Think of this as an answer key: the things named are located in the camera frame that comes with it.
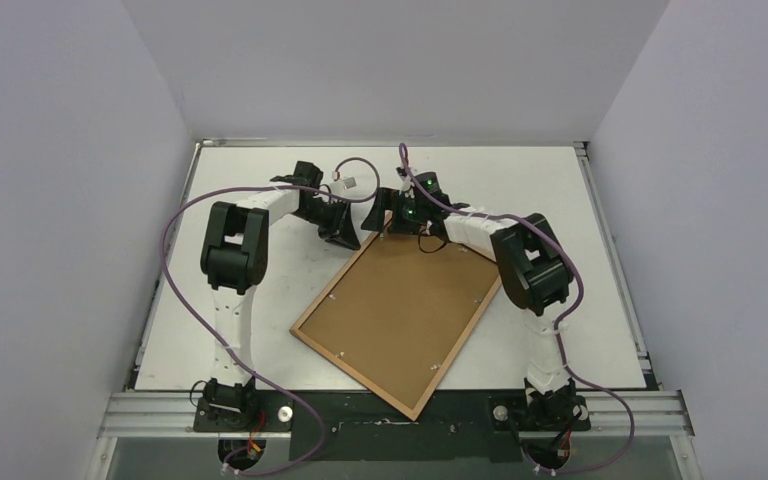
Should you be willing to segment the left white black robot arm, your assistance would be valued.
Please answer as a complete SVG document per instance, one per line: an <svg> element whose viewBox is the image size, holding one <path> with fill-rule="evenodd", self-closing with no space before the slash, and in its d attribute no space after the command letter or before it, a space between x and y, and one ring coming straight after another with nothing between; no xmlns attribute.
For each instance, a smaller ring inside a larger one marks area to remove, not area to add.
<svg viewBox="0 0 768 480"><path fill-rule="evenodd" d="M200 268L211 289L212 327L219 337L199 401L205 418L242 431L262 417L252 373L252 312L267 270L270 227L292 215L315 225L323 241L357 250L351 204L344 198L355 185L354 178L340 172L324 183L318 167L299 161L291 174L274 177L266 190L211 206Z"/></svg>

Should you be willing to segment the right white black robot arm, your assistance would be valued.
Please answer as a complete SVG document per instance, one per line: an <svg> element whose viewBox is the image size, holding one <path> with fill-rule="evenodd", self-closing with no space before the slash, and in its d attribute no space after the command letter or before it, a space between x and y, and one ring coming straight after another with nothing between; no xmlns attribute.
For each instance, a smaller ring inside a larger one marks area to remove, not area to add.
<svg viewBox="0 0 768 480"><path fill-rule="evenodd" d="M583 425L588 411L566 371L557 343L558 330L546 317L548 307L564 303L573 273L556 249L557 238L546 218L524 221L453 203L433 172L409 176L398 171L398 189L381 187L361 224L366 231L430 235L491 259L508 300L525 315L525 414L543 430Z"/></svg>

